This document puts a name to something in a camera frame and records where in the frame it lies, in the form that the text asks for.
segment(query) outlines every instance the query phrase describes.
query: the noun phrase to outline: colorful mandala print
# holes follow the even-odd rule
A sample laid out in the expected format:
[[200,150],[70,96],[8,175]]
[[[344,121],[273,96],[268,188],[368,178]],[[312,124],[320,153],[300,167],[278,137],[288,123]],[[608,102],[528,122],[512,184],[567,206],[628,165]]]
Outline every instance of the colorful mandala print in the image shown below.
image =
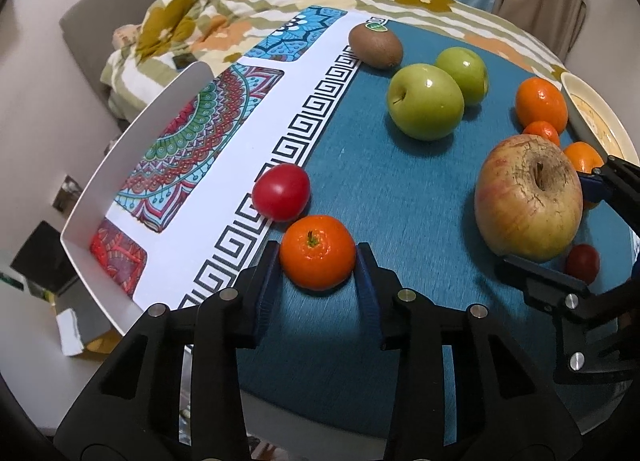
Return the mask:
[[309,6],[284,26],[277,28],[246,56],[295,62],[331,24],[346,13],[341,9]]
[[116,203],[162,232],[236,130],[284,75],[235,64],[189,102],[125,181]]
[[100,224],[90,251],[113,281],[133,297],[146,266],[146,251],[109,219]]

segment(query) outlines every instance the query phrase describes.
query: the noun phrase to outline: orange fruit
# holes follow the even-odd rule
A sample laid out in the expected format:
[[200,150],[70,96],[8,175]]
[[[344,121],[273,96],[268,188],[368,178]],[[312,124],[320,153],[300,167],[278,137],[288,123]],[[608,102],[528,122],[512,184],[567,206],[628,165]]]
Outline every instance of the orange fruit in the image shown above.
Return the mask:
[[533,121],[527,125],[527,128],[523,130],[522,133],[543,137],[551,143],[560,146],[558,132],[556,132],[554,126],[548,121]]
[[313,291],[337,286],[350,276],[356,245],[344,225],[331,216],[294,222],[280,244],[280,264],[294,284]]
[[522,126],[548,121],[558,134],[566,128],[568,114],[562,92],[544,78],[527,78],[516,92],[516,114]]
[[[569,158],[571,164],[578,172],[590,174],[594,168],[604,165],[600,154],[588,143],[576,141],[564,149],[564,155]],[[590,201],[584,202],[584,209],[591,210],[598,206]]]

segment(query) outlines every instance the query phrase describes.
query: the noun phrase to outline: teal table surface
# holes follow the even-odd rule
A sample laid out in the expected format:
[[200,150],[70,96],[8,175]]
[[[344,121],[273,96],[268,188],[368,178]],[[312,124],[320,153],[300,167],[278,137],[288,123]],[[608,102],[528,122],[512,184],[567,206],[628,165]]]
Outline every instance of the teal table surface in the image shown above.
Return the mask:
[[[402,65],[432,63],[451,45],[445,36],[390,22],[404,45]],[[467,109],[448,137],[420,142],[402,134],[386,110],[392,72],[362,65],[305,165],[312,185],[311,214],[340,219],[358,242],[370,243],[380,266],[405,287],[436,304],[466,309],[485,304],[549,378],[555,362],[550,317],[526,306],[521,292],[500,284],[494,256],[479,235],[473,192],[489,151],[522,129],[513,118],[520,83],[531,75],[484,50],[490,91]],[[573,141],[561,135],[562,146]],[[270,239],[286,228],[276,225]],[[628,226],[606,204],[585,215],[577,243],[592,243],[602,267],[592,291],[621,284],[632,265]],[[557,267],[561,258],[550,267]],[[360,322],[353,279],[325,297],[284,281],[279,307],[255,351],[238,352],[241,386],[270,403],[333,427],[385,437],[391,418],[399,353],[382,352]],[[455,396],[450,351],[446,372],[447,442],[455,440]],[[610,386],[556,385],[575,417],[603,404]]]

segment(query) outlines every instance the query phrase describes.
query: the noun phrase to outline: silver bolt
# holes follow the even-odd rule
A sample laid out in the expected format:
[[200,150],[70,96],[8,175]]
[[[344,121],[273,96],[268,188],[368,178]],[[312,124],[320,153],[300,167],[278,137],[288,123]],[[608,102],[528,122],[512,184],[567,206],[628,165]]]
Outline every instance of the silver bolt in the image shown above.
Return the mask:
[[412,289],[401,289],[398,291],[398,298],[402,302],[413,302],[415,300],[415,291]]
[[484,318],[489,314],[489,310],[482,304],[473,304],[469,311],[476,318]]
[[571,355],[569,359],[569,367],[572,371],[579,371],[584,365],[584,354],[580,351]]
[[152,304],[149,306],[149,309],[146,310],[149,313],[149,316],[161,316],[166,311],[166,306],[159,302]]
[[564,305],[569,309],[575,309],[578,307],[578,303],[580,300],[575,293],[569,293],[566,297],[564,297]]
[[220,298],[222,300],[233,300],[238,296],[238,290],[232,287],[227,287],[220,291]]

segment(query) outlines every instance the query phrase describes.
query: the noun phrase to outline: dark red cherry tomato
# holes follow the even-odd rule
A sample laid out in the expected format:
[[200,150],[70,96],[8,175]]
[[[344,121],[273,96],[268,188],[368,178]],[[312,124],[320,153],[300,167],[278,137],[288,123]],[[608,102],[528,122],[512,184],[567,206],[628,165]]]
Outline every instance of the dark red cherry tomato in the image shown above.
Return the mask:
[[600,254],[590,245],[574,246],[564,263],[564,272],[576,279],[591,284],[600,271]]
[[277,165],[260,176],[251,193],[254,208],[276,222],[292,221],[305,209],[311,195],[306,172],[290,163]]

